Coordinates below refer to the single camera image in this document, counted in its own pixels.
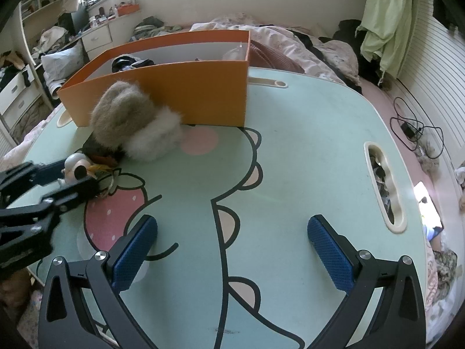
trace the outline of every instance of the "table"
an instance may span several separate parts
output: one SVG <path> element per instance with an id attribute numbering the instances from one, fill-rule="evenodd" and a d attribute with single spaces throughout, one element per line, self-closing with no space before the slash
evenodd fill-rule
<path id="1" fill-rule="evenodd" d="M 274 70 L 249 73 L 288 87 L 249 85 L 246 129 L 186 126 L 184 141 L 165 157 L 124 159 L 118 191 L 63 215 L 53 253 L 31 270 L 45 281 L 55 256 L 88 259 L 151 214 L 157 241 L 121 297 L 158 348 L 305 348 L 345 295 L 306 235 L 309 218 L 320 213 L 356 249 L 394 261 L 409 255 L 424 295 L 418 205 L 375 109 L 336 83 Z M 59 117 L 26 160 L 50 163 L 82 146 L 91 130 L 72 122 L 57 129 Z M 364 154 L 368 141 L 389 158 L 408 221 L 401 234 L 384 223 Z M 36 203 L 54 187 L 36 187 L 15 205 Z M 90 310 L 103 324 L 90 295 Z M 363 336 L 379 296 L 380 289 L 351 342 Z"/>

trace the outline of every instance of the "silver bolt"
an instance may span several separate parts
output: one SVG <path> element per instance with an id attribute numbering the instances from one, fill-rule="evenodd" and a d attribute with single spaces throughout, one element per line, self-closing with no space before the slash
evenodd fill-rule
<path id="1" fill-rule="evenodd" d="M 36 234 L 38 232 L 42 231 L 42 226 L 40 224 L 34 224 L 32 227 L 31 227 L 31 232 Z"/>
<path id="2" fill-rule="evenodd" d="M 365 251 L 365 250 L 362 250 L 359 252 L 359 255 L 361 258 L 363 258 L 364 260 L 369 260 L 371 258 L 371 253 L 368 252 L 368 251 Z"/>
<path id="3" fill-rule="evenodd" d="M 402 258 L 402 261 L 403 261 L 404 264 L 406 264 L 406 265 L 411 265 L 412 262 L 413 262 L 412 259 L 411 259 L 409 256 L 404 256 L 404 257 Z"/>
<path id="4" fill-rule="evenodd" d="M 104 251 L 100 251 L 100 252 L 97 252 L 94 256 L 94 258 L 97 260 L 97 261 L 102 261 L 106 258 L 106 252 Z"/>
<path id="5" fill-rule="evenodd" d="M 58 266 L 63 262 L 63 258 L 61 256 L 55 257 L 52 261 L 52 264 Z"/>

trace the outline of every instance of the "green cloth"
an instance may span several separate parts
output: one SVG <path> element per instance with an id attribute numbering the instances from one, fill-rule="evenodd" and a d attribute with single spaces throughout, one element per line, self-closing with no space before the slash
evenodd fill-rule
<path id="1" fill-rule="evenodd" d="M 380 69 L 397 77 L 410 36 L 412 0 L 366 0 L 362 23 L 368 31 L 360 48 L 365 59 L 381 58 Z"/>

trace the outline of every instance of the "blue textured pad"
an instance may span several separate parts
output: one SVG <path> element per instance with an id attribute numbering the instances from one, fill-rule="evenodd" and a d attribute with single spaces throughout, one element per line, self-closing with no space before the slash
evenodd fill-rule
<path id="1" fill-rule="evenodd" d="M 354 280 L 347 257 L 316 217 L 308 221 L 307 233 L 336 288 L 349 294 Z"/>
<path id="2" fill-rule="evenodd" d="M 112 288 L 117 293 L 129 289 L 157 237 L 157 221 L 150 216 L 113 266 Z"/>

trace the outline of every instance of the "open cardboard box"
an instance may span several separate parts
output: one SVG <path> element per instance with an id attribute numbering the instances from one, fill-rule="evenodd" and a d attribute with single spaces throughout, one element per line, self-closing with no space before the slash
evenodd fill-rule
<path id="1" fill-rule="evenodd" d="M 244 60 L 222 60 L 242 46 Z M 246 114 L 250 32 L 190 31 L 143 39 L 103 52 L 75 73 L 58 96 L 76 126 L 116 81 L 137 83 L 155 104 L 168 105 L 184 124 L 242 127 Z M 111 73 L 115 57 L 133 54 L 156 65 Z"/>

